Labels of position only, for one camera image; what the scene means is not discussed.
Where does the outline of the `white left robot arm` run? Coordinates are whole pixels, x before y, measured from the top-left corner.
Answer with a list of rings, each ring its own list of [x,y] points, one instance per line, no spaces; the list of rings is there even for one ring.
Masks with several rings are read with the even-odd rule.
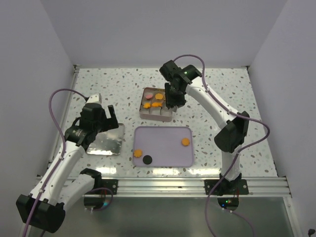
[[[106,188],[99,171],[85,168],[77,179],[64,188],[68,176],[98,133],[118,128],[113,105],[108,106],[110,117],[99,103],[86,103],[80,113],[79,124],[73,123],[63,137],[61,153],[28,195],[20,195],[16,206],[26,226],[55,233],[62,225],[67,210],[84,194],[97,194]]]

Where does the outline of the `round orange cookie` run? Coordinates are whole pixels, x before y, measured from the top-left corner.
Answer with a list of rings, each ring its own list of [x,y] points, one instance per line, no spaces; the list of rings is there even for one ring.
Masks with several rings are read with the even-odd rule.
[[[157,99],[157,100],[162,100],[162,99],[163,99],[163,94],[157,93],[157,94],[155,95],[155,99]]]

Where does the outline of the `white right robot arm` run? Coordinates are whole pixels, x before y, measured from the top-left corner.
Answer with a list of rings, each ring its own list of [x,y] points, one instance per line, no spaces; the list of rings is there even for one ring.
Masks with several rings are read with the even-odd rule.
[[[206,83],[199,81],[201,72],[193,65],[178,67],[174,61],[164,63],[159,72],[167,81],[165,83],[166,106],[176,110],[185,105],[185,95],[194,98],[211,115],[220,128],[214,137],[216,146],[222,152],[222,170],[220,179],[210,194],[217,196],[231,194],[238,188],[241,181],[239,169],[239,150],[247,135],[249,122],[242,117],[248,117],[247,112],[225,110],[225,101],[217,99],[216,93],[206,88]]]

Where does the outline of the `pink round cookie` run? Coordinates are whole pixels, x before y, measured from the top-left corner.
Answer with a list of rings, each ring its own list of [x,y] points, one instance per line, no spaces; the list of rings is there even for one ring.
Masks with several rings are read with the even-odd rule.
[[[153,94],[152,93],[148,93],[145,95],[145,99],[146,100],[151,100],[153,98]]]

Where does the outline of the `orange fish cookie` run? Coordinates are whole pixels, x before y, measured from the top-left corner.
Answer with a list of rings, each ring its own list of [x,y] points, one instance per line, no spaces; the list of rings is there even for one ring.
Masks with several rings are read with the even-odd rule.
[[[162,103],[154,102],[152,103],[152,107],[162,107]]]
[[[143,108],[144,109],[149,109],[151,107],[151,104],[150,103],[145,103],[144,105],[143,105]]]

